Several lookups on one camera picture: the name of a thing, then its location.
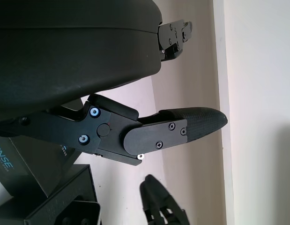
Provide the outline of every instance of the cardboard box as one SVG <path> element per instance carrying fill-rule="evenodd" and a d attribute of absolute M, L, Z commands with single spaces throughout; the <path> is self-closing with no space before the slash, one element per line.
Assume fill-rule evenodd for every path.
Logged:
<path fill-rule="evenodd" d="M 78 110 L 83 105 L 78 99 L 65 106 Z M 48 197 L 80 154 L 30 137 L 0 136 L 0 182 L 11 196 Z"/>
<path fill-rule="evenodd" d="M 96 202 L 90 166 L 73 165 L 49 198 L 14 197 L 0 206 L 0 225 L 63 224 L 60 222 L 64 219 L 81 219 L 79 216 L 99 221 L 100 206 Z M 82 207 L 75 207 L 76 204 L 82 204 Z M 98 221 L 91 221 L 90 224 L 97 224 Z"/>

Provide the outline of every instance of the textured fingertip pad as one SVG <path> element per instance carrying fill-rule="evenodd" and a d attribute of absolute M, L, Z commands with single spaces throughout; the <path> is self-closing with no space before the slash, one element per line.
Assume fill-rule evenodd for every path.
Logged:
<path fill-rule="evenodd" d="M 159 113 L 171 116 L 172 119 L 187 120 L 187 142 L 209 135 L 228 123 L 224 113 L 205 107 L 161 110 Z"/>

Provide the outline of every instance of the black bracket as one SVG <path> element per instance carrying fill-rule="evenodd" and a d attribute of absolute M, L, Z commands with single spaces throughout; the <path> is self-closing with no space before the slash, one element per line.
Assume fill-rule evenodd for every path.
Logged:
<path fill-rule="evenodd" d="M 186 212 L 175 202 L 165 187 L 152 175 L 140 186 L 143 209 L 148 225 L 189 225 Z"/>
<path fill-rule="evenodd" d="M 63 106 L 0 123 L 0 134 L 24 135 L 138 165 L 145 153 L 184 144 L 227 123 L 209 108 L 162 110 L 138 118 L 135 109 L 93 94 L 82 109 Z"/>
<path fill-rule="evenodd" d="M 192 36 L 192 22 L 179 20 L 161 25 L 158 28 L 158 41 L 161 61 L 177 58 L 183 50 L 183 43 Z"/>
<path fill-rule="evenodd" d="M 139 155 L 187 143 L 187 121 L 174 120 L 134 128 L 124 139 L 124 148 L 131 155 Z"/>

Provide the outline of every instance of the screw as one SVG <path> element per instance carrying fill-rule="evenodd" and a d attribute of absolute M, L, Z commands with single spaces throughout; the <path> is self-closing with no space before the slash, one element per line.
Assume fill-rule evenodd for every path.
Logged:
<path fill-rule="evenodd" d="M 69 217 L 66 217 L 62 220 L 62 225 L 71 225 L 72 220 Z"/>
<path fill-rule="evenodd" d="M 185 129 L 185 128 L 182 128 L 181 131 L 180 131 L 180 133 L 181 133 L 181 135 L 183 135 L 183 136 L 186 135 L 186 129 Z"/>
<path fill-rule="evenodd" d="M 163 142 L 157 142 L 157 143 L 155 144 L 155 147 L 156 147 L 157 149 L 161 149 L 161 148 L 163 147 Z"/>
<path fill-rule="evenodd" d="M 29 124 L 30 124 L 30 119 L 27 118 L 27 117 L 22 117 L 22 118 L 20 118 L 19 123 L 20 123 L 22 126 L 29 125 Z"/>
<path fill-rule="evenodd" d="M 169 130 L 174 130 L 174 129 L 175 129 L 175 123 L 170 123 Z"/>
<path fill-rule="evenodd" d="M 79 141 L 79 144 L 82 144 L 82 145 L 86 145 L 89 143 L 89 136 L 87 135 L 81 135 L 78 139 Z"/>
<path fill-rule="evenodd" d="M 140 154 L 140 155 L 137 156 L 137 159 L 139 159 L 139 160 L 142 160 L 143 158 L 145 158 L 144 154 Z"/>
<path fill-rule="evenodd" d="M 89 221 L 89 219 L 83 219 L 83 220 L 81 221 L 81 225 L 90 225 L 90 221 Z"/>
<path fill-rule="evenodd" d="M 90 110 L 90 116 L 93 117 L 93 118 L 97 118 L 100 116 L 100 109 L 94 107 Z"/>

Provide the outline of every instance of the beige wall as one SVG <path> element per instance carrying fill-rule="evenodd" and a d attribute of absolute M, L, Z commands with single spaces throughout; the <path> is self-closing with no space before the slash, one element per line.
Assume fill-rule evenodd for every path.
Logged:
<path fill-rule="evenodd" d="M 182 55 L 152 76 L 156 109 L 219 108 L 216 45 L 211 0 L 155 0 L 164 23 L 193 22 Z M 220 132 L 163 151 L 167 187 L 186 209 L 191 224 L 225 223 Z"/>

